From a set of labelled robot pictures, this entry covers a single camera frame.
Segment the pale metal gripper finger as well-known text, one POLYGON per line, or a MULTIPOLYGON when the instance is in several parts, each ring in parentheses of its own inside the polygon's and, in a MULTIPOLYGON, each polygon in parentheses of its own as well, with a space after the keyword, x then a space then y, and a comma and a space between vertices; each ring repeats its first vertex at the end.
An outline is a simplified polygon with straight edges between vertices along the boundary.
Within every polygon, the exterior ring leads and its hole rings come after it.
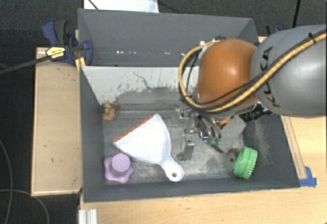
POLYGON ((193 133, 195 131, 195 119, 192 110, 178 108, 173 112, 172 125, 180 127, 184 133, 193 133))
POLYGON ((180 145, 180 151, 176 155, 176 158, 178 161, 186 161, 191 160, 193 156, 195 143, 192 141, 190 135, 183 135, 181 145, 180 145))

